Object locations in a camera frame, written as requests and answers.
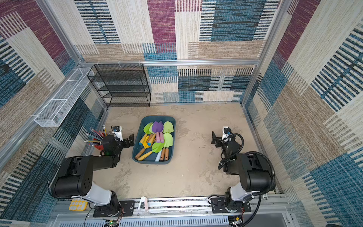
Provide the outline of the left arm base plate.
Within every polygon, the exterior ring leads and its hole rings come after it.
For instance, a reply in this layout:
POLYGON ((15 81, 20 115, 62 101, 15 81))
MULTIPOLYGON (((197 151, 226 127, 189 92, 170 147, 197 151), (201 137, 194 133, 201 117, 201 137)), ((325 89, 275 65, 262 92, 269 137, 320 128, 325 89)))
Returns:
POLYGON ((116 205, 96 206, 93 217, 94 218, 108 218, 108 217, 131 217, 134 211, 135 201, 118 201, 116 205))

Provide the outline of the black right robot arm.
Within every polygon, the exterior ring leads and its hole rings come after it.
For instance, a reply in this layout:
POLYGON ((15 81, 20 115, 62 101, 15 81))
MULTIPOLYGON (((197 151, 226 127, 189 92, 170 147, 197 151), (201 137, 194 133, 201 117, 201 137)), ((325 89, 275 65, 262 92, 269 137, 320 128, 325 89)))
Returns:
POLYGON ((218 169, 227 175, 239 176, 239 182, 227 189, 223 201, 213 201, 216 196, 211 196, 209 202, 220 212, 250 212, 248 203, 255 196, 261 197, 276 187, 272 162, 257 151, 243 153, 243 136, 232 133, 229 127, 224 128, 221 137, 212 132, 211 143, 216 148, 221 148, 218 169))

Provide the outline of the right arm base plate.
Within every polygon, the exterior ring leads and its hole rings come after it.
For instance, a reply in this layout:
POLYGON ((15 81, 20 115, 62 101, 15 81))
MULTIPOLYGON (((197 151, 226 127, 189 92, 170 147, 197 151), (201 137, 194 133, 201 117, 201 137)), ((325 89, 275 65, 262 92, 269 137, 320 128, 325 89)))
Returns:
POLYGON ((242 208, 240 207, 235 210, 228 209, 225 205, 224 198, 211 197, 209 198, 209 203, 212 207, 212 213, 242 213, 243 211, 251 212, 251 206, 247 203, 244 203, 242 208))

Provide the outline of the purple shovel pink handle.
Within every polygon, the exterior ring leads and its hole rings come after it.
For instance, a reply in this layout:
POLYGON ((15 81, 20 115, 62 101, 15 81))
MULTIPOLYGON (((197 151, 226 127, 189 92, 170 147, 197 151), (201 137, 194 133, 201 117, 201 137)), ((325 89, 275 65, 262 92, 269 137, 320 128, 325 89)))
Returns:
POLYGON ((164 125, 162 121, 159 122, 159 136, 160 136, 160 142, 164 143, 164 135, 163 135, 164 125))
POLYGON ((152 131, 156 134, 156 142, 160 143, 160 136, 159 136, 159 122, 154 122, 152 126, 152 131))

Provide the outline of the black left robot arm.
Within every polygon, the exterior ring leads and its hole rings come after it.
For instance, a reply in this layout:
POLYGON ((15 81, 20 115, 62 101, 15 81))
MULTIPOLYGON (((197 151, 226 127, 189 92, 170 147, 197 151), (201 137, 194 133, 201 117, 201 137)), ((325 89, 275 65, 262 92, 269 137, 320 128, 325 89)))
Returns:
POLYGON ((56 199, 80 198, 95 207, 94 217, 115 217, 123 212, 116 192, 93 182, 93 172, 115 168, 123 148, 134 146, 134 134, 122 141, 113 135, 102 140, 103 155, 65 158, 53 178, 49 180, 49 194, 56 199))

